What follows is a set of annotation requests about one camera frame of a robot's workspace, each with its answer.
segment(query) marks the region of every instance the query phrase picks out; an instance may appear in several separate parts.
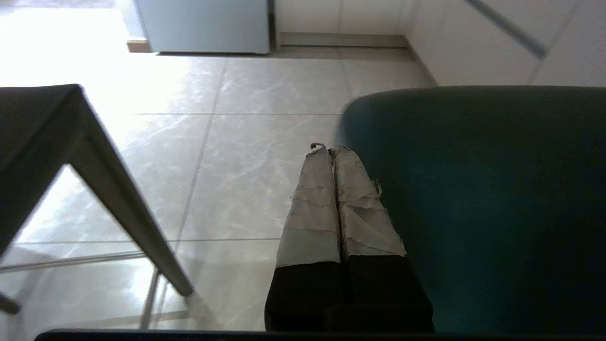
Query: white cabinet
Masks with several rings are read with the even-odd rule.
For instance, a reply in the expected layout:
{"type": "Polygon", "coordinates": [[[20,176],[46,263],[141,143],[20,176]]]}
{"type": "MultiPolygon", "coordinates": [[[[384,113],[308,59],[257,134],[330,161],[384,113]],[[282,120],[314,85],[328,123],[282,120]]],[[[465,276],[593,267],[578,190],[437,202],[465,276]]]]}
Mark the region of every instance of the white cabinet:
{"type": "Polygon", "coordinates": [[[412,6],[412,28],[408,40],[416,53],[427,62],[431,58],[438,34],[442,30],[442,20],[452,0],[416,0],[412,6]]]}
{"type": "Polygon", "coordinates": [[[338,33],[341,0],[278,0],[281,32],[338,33]]]}
{"type": "Polygon", "coordinates": [[[343,0],[341,33],[395,35],[402,0],[343,0]]]}
{"type": "Polygon", "coordinates": [[[606,87],[606,1],[583,1],[533,84],[606,87]]]}
{"type": "Polygon", "coordinates": [[[463,0],[452,1],[431,57],[425,60],[443,86],[526,84],[538,62],[463,0]]]}
{"type": "Polygon", "coordinates": [[[483,0],[548,47],[581,0],[483,0]]]}

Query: black chair leg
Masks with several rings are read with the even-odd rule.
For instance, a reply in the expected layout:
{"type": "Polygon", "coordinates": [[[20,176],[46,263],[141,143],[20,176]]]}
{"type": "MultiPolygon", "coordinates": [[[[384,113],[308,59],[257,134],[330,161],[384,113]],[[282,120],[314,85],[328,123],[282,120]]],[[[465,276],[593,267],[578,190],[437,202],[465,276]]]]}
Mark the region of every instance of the black chair leg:
{"type": "Polygon", "coordinates": [[[17,302],[0,293],[0,311],[4,311],[11,315],[17,315],[20,310],[21,307],[17,302]]]}
{"type": "Polygon", "coordinates": [[[147,205],[131,181],[111,142],[90,115],[89,134],[71,164],[131,238],[183,296],[193,288],[168,247],[147,205]]]}

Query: tile floor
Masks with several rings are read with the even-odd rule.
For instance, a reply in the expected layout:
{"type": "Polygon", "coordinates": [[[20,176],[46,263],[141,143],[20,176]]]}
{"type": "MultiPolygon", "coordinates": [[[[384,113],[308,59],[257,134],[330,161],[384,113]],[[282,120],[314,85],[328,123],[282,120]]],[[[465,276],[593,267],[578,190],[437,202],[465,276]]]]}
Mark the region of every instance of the tile floor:
{"type": "MultiPolygon", "coordinates": [[[[161,278],[150,328],[262,330],[309,144],[332,145],[339,113],[357,96],[429,86],[399,49],[128,54],[114,10],[0,7],[0,32],[0,86],[83,85],[194,283],[184,300],[161,278]]],[[[66,167],[2,265],[133,250],[66,167]]],[[[146,259],[0,274],[0,291],[23,304],[0,314],[0,339],[139,328],[152,277],[146,259]]]]}

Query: dark gray chair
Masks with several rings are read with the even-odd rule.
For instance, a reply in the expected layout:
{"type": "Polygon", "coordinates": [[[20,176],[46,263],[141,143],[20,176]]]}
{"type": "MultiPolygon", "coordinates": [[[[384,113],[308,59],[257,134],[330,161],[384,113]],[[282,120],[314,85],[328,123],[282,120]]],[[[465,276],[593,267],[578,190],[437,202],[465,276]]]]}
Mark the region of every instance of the dark gray chair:
{"type": "MultiPolygon", "coordinates": [[[[175,289],[190,295],[190,282],[76,84],[0,89],[0,257],[64,164],[74,167],[175,289]]],[[[134,256],[130,252],[88,259],[134,256]]],[[[16,314],[19,305],[0,295],[0,310],[16,314]]]]}

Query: baseboard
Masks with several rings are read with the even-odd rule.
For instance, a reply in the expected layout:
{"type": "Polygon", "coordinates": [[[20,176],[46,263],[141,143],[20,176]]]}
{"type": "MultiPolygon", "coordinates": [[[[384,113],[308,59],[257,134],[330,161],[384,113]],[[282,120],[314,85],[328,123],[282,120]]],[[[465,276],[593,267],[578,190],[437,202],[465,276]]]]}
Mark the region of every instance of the baseboard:
{"type": "Polygon", "coordinates": [[[126,42],[126,46],[131,53],[149,53],[152,51],[147,39],[129,39],[126,42]]]}
{"type": "Polygon", "coordinates": [[[342,33],[280,33],[281,45],[299,46],[366,46],[406,47],[407,42],[399,35],[349,35],[342,33]]]}

